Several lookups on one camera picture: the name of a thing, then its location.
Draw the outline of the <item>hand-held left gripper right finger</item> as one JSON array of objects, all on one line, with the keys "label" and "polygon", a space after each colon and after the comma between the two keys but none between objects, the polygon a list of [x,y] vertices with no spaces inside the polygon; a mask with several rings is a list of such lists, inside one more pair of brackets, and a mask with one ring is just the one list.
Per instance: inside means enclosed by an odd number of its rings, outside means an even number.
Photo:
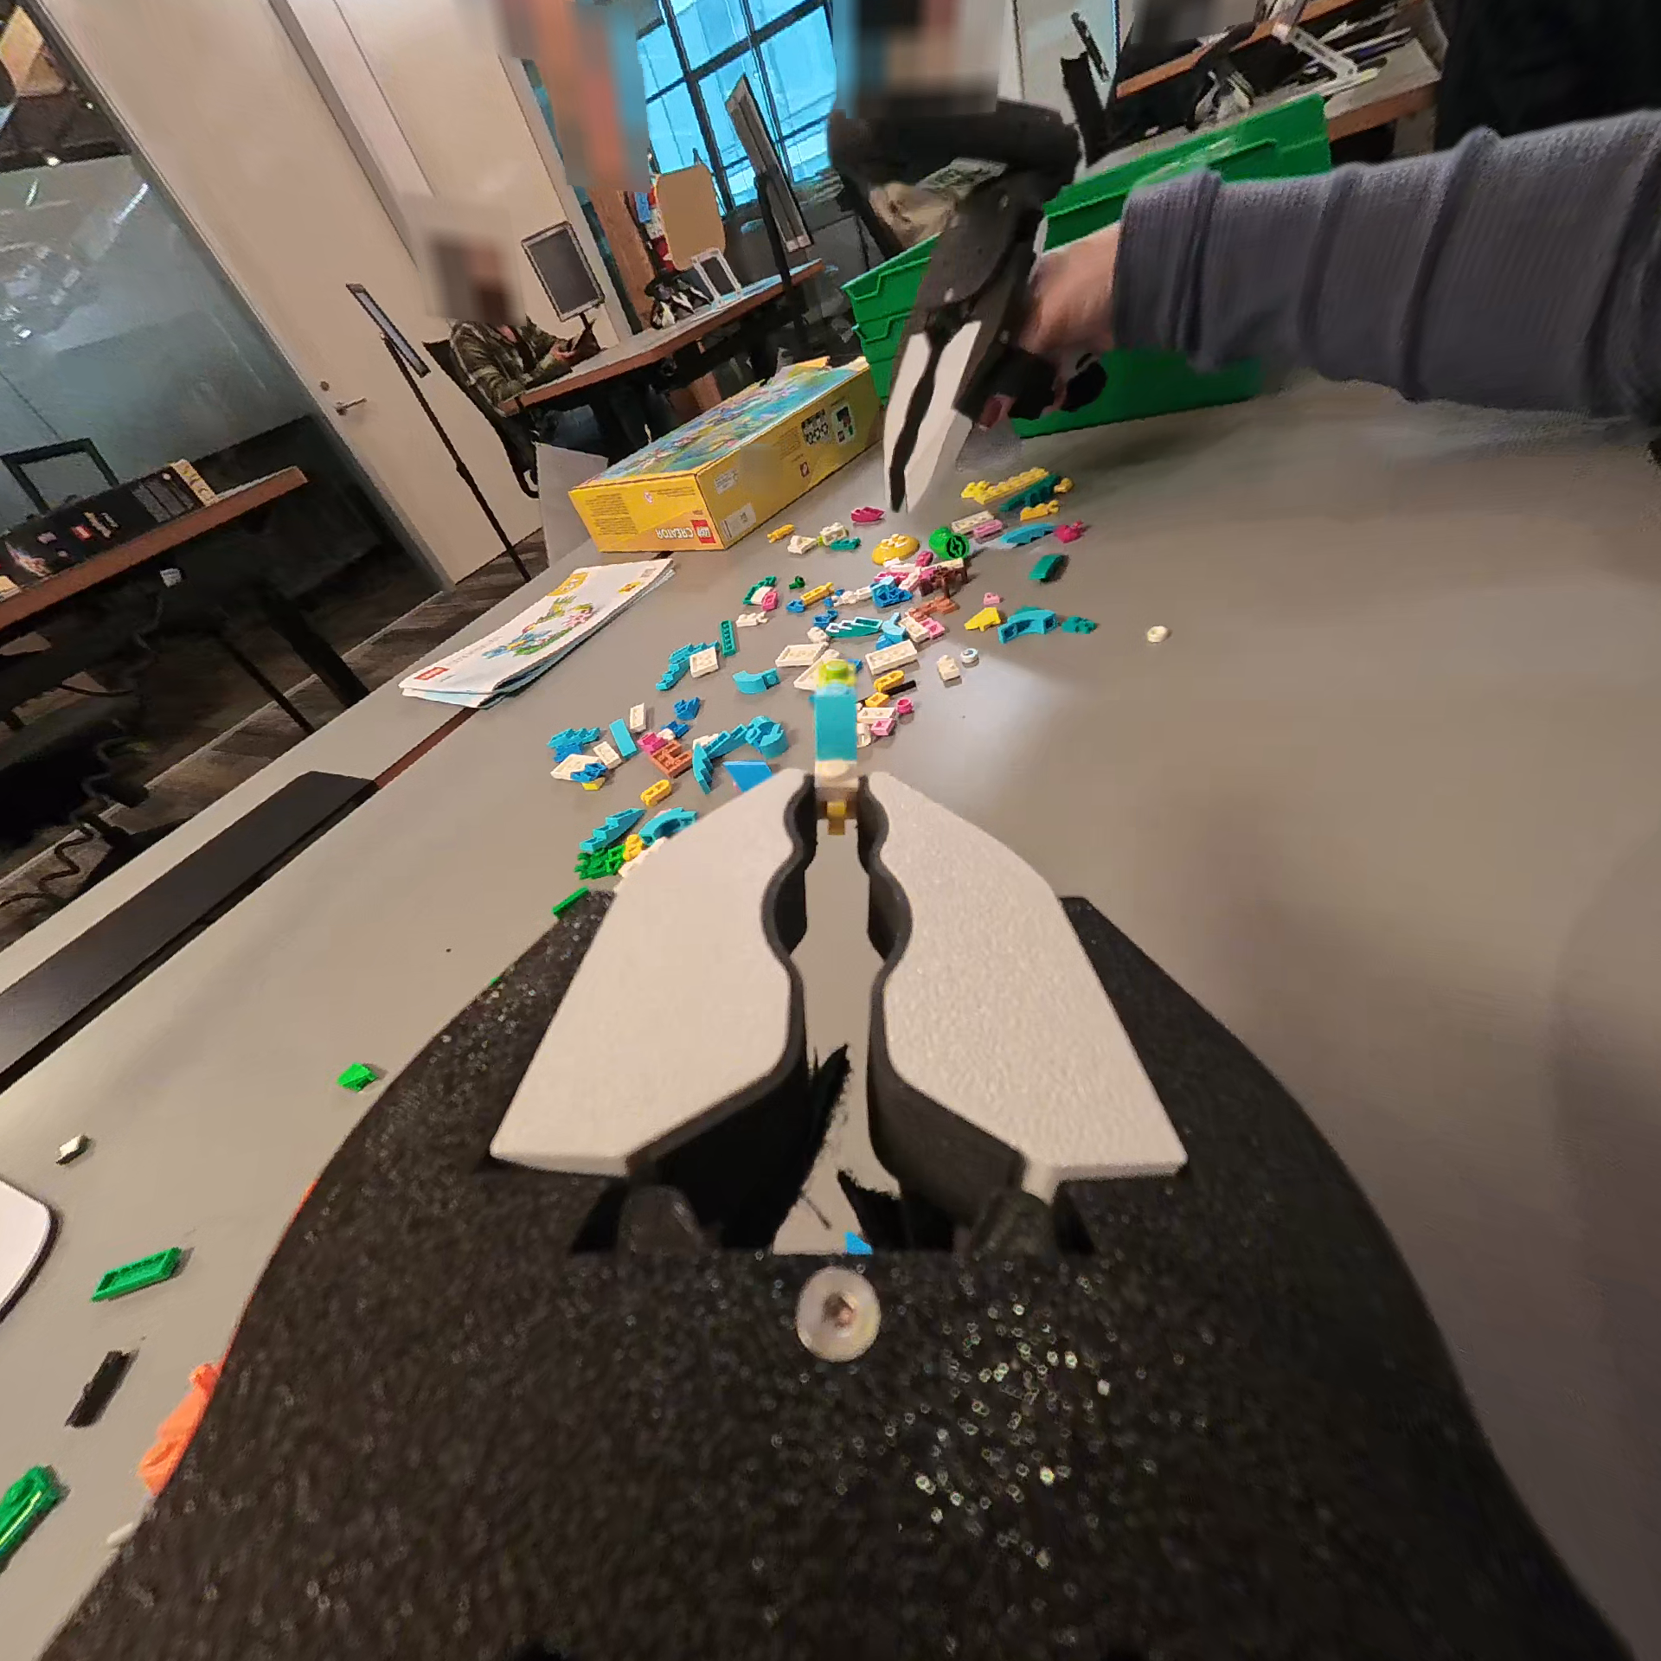
[{"label": "hand-held left gripper right finger", "polygon": [[866,1118],[918,1198],[1179,1172],[1186,1149],[1058,895],[885,772],[861,785],[872,988]]}]

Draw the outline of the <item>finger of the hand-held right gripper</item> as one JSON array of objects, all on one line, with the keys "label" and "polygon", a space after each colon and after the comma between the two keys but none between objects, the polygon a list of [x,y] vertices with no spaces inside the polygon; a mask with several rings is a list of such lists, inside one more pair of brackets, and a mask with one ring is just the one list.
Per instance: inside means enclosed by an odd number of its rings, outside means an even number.
[{"label": "finger of the hand-held right gripper", "polygon": [[985,359],[985,322],[967,322],[924,365],[911,415],[911,506],[957,465],[983,400],[970,396]]},{"label": "finger of the hand-held right gripper", "polygon": [[937,355],[937,344],[926,331],[911,331],[892,365],[885,409],[885,493],[892,511],[904,506],[904,472],[933,396]]}]

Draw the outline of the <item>small multicoloured lego build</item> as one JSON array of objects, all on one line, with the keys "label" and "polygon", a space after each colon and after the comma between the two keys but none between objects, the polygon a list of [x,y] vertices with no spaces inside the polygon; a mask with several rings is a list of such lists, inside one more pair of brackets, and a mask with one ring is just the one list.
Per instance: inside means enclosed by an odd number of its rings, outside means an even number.
[{"label": "small multicoloured lego build", "polygon": [[855,818],[861,789],[861,694],[857,666],[825,655],[814,670],[814,766],[816,811],[829,835],[840,837]]}]

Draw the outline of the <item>person's right forearm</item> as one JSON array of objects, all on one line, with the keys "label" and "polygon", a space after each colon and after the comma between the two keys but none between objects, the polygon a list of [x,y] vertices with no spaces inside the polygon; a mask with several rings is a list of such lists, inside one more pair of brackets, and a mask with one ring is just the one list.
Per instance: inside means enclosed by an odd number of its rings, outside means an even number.
[{"label": "person's right forearm", "polygon": [[1659,115],[1324,175],[1138,188],[1110,329],[1415,402],[1657,422]]}]

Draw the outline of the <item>scatter of loose lego pieces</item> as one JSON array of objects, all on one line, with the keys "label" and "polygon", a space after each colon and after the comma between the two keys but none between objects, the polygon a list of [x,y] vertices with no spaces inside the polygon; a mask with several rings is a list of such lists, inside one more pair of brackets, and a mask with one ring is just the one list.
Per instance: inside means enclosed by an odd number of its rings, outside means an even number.
[{"label": "scatter of loose lego pieces", "polygon": [[1047,604],[1010,604],[997,590],[976,593],[976,558],[1034,554],[1034,586],[1058,580],[1086,523],[1073,515],[1073,478],[1026,467],[969,482],[956,519],[926,536],[902,528],[874,504],[807,534],[783,523],[768,541],[794,560],[864,556],[851,571],[764,571],[747,582],[736,614],[716,640],[665,655],[656,699],[606,727],[580,722],[550,737],[552,777],[598,792],[628,761],[649,781],[634,804],[611,809],[576,844],[580,883],[613,880],[651,848],[697,818],[697,800],[723,783],[745,792],[814,746],[812,688],[822,657],[857,666],[861,748],[890,746],[917,718],[924,688],[963,684],[989,645],[1088,636],[1095,621]]}]

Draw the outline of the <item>lego instruction booklet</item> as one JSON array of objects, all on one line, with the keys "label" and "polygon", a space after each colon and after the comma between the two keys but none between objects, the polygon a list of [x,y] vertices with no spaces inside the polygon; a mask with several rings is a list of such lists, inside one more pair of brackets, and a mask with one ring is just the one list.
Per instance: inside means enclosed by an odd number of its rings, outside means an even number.
[{"label": "lego instruction booklet", "polygon": [[515,696],[634,601],[675,575],[667,558],[571,569],[548,593],[470,645],[403,675],[403,697],[479,711]]}]

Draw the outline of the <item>black lego piece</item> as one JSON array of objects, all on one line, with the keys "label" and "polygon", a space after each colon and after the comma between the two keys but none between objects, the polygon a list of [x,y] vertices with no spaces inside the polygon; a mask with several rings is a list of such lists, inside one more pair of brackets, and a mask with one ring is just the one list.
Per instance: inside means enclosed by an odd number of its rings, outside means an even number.
[{"label": "black lego piece", "polygon": [[107,1410],[113,1395],[132,1371],[135,1350],[107,1350],[91,1378],[81,1386],[72,1410],[66,1417],[66,1428],[81,1430],[93,1427]]}]

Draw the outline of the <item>green lego brick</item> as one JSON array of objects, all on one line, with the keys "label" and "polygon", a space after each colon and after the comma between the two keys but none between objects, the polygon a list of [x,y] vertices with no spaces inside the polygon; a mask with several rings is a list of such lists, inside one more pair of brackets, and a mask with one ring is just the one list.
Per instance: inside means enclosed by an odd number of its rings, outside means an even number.
[{"label": "green lego brick", "polygon": [[26,1546],[40,1521],[66,1497],[50,1464],[29,1466],[1,1495],[1,1570]]}]

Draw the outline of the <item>person's right hand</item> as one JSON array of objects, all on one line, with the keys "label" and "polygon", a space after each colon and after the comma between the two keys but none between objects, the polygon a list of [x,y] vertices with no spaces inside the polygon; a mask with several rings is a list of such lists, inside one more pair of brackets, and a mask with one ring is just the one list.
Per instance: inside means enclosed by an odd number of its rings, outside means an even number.
[{"label": "person's right hand", "polygon": [[1017,342],[1054,365],[1097,359],[1112,344],[1112,294],[1121,227],[1045,251],[1030,270]]}]

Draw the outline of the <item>green plastic bin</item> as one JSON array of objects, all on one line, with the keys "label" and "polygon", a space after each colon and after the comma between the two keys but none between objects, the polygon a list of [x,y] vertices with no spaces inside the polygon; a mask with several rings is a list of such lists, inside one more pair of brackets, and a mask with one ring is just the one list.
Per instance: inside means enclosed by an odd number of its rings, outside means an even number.
[{"label": "green plastic bin", "polygon": [[[1142,184],[1160,184],[1194,171],[1212,171],[1222,180],[1261,180],[1313,177],[1328,169],[1324,106],[1316,95],[1305,95],[1166,149],[1104,166],[1065,186],[1047,205],[1043,247],[1067,246],[1119,221],[1127,197]],[[881,404],[889,400],[904,325],[933,244],[926,238],[842,286]],[[1181,353],[1127,348],[1116,348],[1104,357],[1104,374],[1104,389],[1093,404],[1015,422],[1017,433],[1036,439],[1236,404],[1255,398],[1264,383],[1264,372],[1253,361],[1240,359],[1216,372],[1197,372]]]}]

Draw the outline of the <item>black desk divider strip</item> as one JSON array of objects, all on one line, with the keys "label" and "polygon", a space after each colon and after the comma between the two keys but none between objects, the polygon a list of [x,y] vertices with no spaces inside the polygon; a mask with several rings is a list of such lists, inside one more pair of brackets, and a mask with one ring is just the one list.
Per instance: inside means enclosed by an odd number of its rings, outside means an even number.
[{"label": "black desk divider strip", "polygon": [[297,776],[7,986],[1,1086],[11,1088],[375,790],[372,779]]}]

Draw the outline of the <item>black tripod stand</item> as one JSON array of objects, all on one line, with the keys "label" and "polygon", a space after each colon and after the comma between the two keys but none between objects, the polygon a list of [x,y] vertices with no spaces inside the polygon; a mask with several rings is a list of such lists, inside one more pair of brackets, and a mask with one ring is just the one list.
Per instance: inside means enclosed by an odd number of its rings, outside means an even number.
[{"label": "black tripod stand", "polygon": [[396,366],[398,376],[403,379],[403,385],[409,389],[409,394],[424,415],[425,426],[431,428],[435,439],[444,448],[446,458],[452,463],[461,485],[468,491],[470,498],[479,508],[487,526],[500,543],[502,556],[507,558],[509,565],[518,573],[518,577],[528,582],[531,571],[520,558],[517,543],[507,536],[507,530],[500,523],[494,508],[487,502],[483,489],[472,476],[466,459],[461,456],[459,448],[452,441],[442,420],[425,396],[422,383],[429,376],[429,365],[416,353],[412,342],[403,337],[399,327],[390,320],[390,316],[385,312],[379,301],[373,299],[364,285],[345,285],[345,288],[351,299],[359,303],[370,324],[373,324],[379,340],[385,346],[385,352]]}]

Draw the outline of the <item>white door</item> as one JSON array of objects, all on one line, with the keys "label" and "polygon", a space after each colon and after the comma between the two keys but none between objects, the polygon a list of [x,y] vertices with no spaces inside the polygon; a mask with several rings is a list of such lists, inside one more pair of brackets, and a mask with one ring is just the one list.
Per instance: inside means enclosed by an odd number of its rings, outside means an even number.
[{"label": "white door", "polygon": [[[258,2],[243,13],[282,93],[271,126],[299,214],[284,249],[284,344],[409,547],[442,582],[459,578],[500,543],[345,285],[364,285],[414,346],[438,339],[448,322],[416,247],[446,221],[500,236],[507,281],[550,322],[520,242],[569,212],[528,71],[507,58],[487,4]],[[487,420],[440,372],[422,387],[502,525],[535,528]],[[366,407],[334,417],[331,400],[349,396]]]}]

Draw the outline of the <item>white flat object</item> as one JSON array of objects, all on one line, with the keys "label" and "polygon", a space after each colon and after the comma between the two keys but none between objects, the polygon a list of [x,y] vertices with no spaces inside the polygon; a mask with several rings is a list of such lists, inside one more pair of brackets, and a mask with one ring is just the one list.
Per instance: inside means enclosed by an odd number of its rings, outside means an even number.
[{"label": "white flat object", "polygon": [[55,1215],[48,1202],[1,1181],[1,1317],[24,1296],[52,1250]]}]

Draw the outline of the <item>dark box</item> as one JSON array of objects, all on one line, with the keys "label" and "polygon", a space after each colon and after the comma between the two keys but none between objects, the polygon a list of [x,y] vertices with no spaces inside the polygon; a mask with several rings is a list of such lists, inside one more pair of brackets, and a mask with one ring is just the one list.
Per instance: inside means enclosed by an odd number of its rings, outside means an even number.
[{"label": "dark box", "polygon": [[213,500],[191,467],[163,467],[52,508],[3,532],[1,584],[31,588]]}]

